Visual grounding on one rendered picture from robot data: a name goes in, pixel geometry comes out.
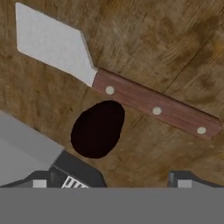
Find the dark avocado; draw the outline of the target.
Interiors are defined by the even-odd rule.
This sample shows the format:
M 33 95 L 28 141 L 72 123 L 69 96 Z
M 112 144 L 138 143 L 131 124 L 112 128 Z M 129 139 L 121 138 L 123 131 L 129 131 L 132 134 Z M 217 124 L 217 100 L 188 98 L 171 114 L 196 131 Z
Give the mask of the dark avocado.
M 85 158 L 103 158 L 116 146 L 125 111 L 116 101 L 102 101 L 83 111 L 73 125 L 71 144 Z

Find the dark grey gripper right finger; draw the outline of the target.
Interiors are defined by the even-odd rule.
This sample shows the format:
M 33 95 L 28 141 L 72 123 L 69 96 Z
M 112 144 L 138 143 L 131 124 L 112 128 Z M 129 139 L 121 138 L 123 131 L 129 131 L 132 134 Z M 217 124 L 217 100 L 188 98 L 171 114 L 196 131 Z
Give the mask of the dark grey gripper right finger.
M 224 188 L 224 185 L 199 178 L 191 171 L 170 171 L 167 186 L 171 188 Z

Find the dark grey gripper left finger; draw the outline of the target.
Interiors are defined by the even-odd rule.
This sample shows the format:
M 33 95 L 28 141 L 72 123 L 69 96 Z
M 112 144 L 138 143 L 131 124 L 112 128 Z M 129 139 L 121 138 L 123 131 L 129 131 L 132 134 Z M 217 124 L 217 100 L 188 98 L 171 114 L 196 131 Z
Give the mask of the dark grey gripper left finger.
M 61 188 L 62 178 L 54 171 L 34 171 L 26 178 L 2 185 L 2 188 Z

